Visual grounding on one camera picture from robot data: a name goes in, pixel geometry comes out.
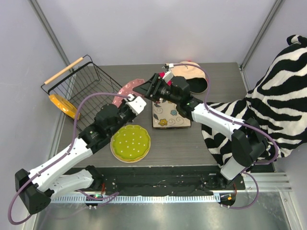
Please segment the pink dotted round plate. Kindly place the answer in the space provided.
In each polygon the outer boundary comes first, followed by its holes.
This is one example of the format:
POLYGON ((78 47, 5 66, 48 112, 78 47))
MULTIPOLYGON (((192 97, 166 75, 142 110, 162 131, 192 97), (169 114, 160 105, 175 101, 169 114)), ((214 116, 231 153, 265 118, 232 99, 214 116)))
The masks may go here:
MULTIPOLYGON (((118 92, 120 95, 129 95, 129 94, 134 94, 135 96, 142 96, 141 94, 135 92, 133 88, 140 86, 145 83, 144 79, 134 79, 129 81, 126 85, 124 85, 118 92)), ((116 105, 119 107, 122 103, 123 98, 115 96, 113 99, 112 104, 116 105)))

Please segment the green dotted round plate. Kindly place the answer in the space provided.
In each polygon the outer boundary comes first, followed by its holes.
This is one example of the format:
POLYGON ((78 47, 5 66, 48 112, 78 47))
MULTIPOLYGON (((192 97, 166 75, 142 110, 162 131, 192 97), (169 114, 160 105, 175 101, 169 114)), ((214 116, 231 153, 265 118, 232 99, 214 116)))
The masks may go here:
POLYGON ((126 125, 117 131, 110 142, 112 154, 120 161, 132 163, 142 160, 149 152, 151 138, 139 125, 126 125))

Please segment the cream flower square plate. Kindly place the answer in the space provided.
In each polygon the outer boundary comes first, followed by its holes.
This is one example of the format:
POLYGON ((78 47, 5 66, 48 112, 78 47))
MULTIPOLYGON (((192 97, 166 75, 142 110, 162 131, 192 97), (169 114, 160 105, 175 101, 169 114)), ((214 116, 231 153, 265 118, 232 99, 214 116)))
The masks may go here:
POLYGON ((152 102, 152 127, 155 129, 189 128, 191 121, 183 118, 176 110, 176 104, 161 99, 152 102))

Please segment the orange dotted round plate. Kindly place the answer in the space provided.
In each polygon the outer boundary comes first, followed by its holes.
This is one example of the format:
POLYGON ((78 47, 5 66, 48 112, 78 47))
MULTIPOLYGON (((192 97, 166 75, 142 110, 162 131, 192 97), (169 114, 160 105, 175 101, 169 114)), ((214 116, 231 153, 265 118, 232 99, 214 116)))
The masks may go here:
POLYGON ((114 154, 118 154, 121 156, 126 155, 126 154, 140 154, 140 155, 148 154, 150 147, 151 147, 150 141, 135 142, 135 141, 128 141, 128 140, 124 140, 124 141, 111 140, 111 143, 110 143, 110 150, 113 156, 114 154))

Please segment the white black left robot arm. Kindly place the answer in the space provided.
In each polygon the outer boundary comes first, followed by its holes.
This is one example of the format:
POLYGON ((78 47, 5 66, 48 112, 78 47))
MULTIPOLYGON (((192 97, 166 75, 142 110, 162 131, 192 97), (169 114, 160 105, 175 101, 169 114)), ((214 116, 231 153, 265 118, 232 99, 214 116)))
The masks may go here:
POLYGON ((120 106, 103 105, 94 122, 74 136, 67 148, 30 171, 20 169, 16 172, 16 193, 28 213, 39 213, 51 200, 78 189, 99 190, 102 176, 93 166, 87 166, 71 176, 64 173, 110 143, 115 133, 132 122, 145 106, 146 102, 141 97, 123 100, 120 106))

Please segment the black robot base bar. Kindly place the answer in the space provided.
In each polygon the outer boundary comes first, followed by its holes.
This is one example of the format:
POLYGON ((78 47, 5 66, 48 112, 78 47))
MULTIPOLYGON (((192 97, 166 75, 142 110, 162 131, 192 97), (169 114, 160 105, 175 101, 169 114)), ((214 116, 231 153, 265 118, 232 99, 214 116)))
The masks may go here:
POLYGON ((209 196, 215 191, 245 190, 243 177, 232 181, 219 177, 216 166, 97 167, 103 177, 85 192, 121 196, 209 196))

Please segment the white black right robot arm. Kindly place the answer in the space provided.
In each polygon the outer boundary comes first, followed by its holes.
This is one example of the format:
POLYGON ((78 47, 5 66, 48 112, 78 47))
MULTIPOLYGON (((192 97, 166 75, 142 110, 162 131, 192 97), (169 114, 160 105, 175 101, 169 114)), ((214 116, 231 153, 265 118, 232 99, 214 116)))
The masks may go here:
POLYGON ((167 84, 159 74, 154 74, 133 90, 153 102, 164 99, 174 103, 182 117, 206 125, 231 141, 232 156, 216 178, 220 188, 228 189, 233 185, 234 178, 254 164, 266 150, 268 143, 264 132, 255 119, 244 121, 225 115, 191 95, 184 77, 173 77, 170 82, 167 84))

